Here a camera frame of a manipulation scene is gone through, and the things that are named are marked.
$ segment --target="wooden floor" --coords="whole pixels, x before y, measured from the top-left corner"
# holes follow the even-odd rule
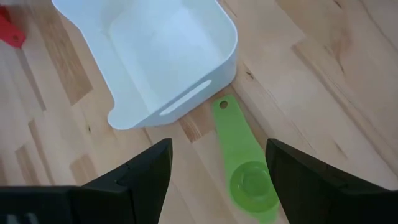
[[[0,3],[27,34],[22,50],[0,43],[1,185],[81,185],[171,137],[161,223],[256,223],[224,187],[210,105],[230,93],[262,146],[278,138],[398,189],[397,0],[222,0],[239,32],[235,81],[174,124],[128,131],[108,125],[109,90],[50,0]]]

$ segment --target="white plastic bin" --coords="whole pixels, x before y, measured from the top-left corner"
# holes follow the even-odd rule
[[[116,129],[176,121],[232,82],[238,36],[216,0],[52,0],[81,31]]]

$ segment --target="red object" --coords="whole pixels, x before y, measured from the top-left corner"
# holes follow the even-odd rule
[[[10,14],[4,6],[0,6],[0,39],[18,48],[22,47],[26,39],[24,33],[11,24]]]

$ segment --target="wood grain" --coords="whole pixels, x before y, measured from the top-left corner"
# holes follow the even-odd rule
[[[160,223],[255,224],[229,198],[211,113],[231,94],[263,149],[277,138],[398,189],[397,2],[219,2],[238,28],[232,84],[174,124],[117,131],[80,31],[50,0],[0,0],[27,33],[22,49],[0,43],[0,184],[83,185],[171,137]]]

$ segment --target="green measuring spoon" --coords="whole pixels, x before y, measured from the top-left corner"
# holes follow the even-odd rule
[[[223,151],[230,197],[260,223],[272,223],[277,217],[279,199],[269,177],[264,151],[251,132],[238,102],[232,95],[216,100],[213,116]]]

